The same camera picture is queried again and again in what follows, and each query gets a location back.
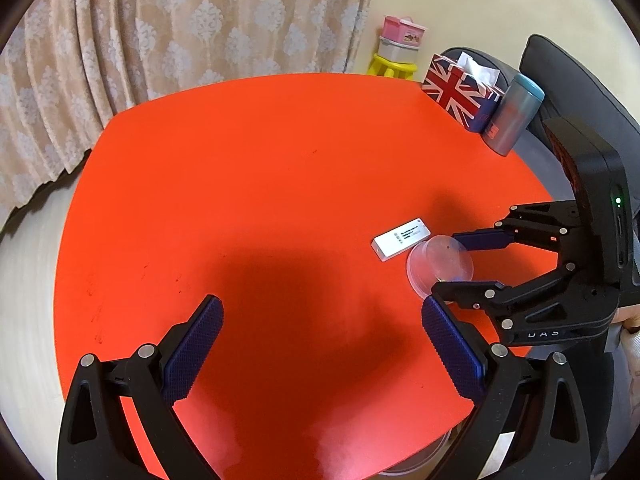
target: storage box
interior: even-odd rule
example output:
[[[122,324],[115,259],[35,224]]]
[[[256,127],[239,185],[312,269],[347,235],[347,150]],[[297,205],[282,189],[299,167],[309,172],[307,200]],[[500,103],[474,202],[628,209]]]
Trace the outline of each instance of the storage box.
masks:
[[[448,57],[433,56],[422,90],[470,132],[482,132],[504,92],[476,81]]]
[[[412,22],[410,18],[385,16],[382,36],[388,40],[409,46],[420,46],[425,27]]]
[[[378,55],[394,63],[415,63],[418,59],[417,46],[408,46],[380,36]]]

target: teal lid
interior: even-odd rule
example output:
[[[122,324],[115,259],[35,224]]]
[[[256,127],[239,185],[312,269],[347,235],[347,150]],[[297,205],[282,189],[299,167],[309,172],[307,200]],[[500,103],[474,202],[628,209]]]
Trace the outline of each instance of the teal lid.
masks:
[[[522,86],[527,92],[533,95],[533,97],[535,97],[536,99],[539,99],[541,101],[545,99],[545,92],[543,91],[543,89],[540,88],[535,81],[533,81],[532,79],[529,79],[524,74],[521,74],[518,72],[516,76],[513,78],[513,83],[516,83]]]

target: union jack tissue box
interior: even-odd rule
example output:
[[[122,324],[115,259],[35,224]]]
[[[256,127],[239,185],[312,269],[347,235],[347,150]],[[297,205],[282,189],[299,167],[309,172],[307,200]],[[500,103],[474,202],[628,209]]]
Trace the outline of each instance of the union jack tissue box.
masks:
[[[470,132],[482,132],[504,92],[478,82],[448,57],[433,56],[422,90]]]

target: textured blue pad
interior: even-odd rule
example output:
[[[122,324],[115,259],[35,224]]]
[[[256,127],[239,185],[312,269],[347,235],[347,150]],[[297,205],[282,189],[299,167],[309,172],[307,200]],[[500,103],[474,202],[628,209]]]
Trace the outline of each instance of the textured blue pad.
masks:
[[[513,244],[513,234],[502,229],[478,229],[470,233],[455,233],[453,236],[467,251],[503,249]]]
[[[482,365],[433,296],[422,304],[422,326],[460,396],[478,404],[484,397]]]
[[[202,309],[164,367],[162,397],[169,404],[184,399],[222,328],[222,302],[213,297]]]

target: yellow plastic stool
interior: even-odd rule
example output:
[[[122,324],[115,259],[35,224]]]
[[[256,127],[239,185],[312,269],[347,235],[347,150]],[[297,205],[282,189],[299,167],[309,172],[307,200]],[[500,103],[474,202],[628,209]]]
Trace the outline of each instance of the yellow plastic stool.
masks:
[[[414,80],[414,72],[418,70],[418,67],[414,63],[394,63],[378,54],[373,55],[367,75],[380,75],[382,67],[385,67],[385,77],[395,77],[398,79],[407,79],[409,81]]]

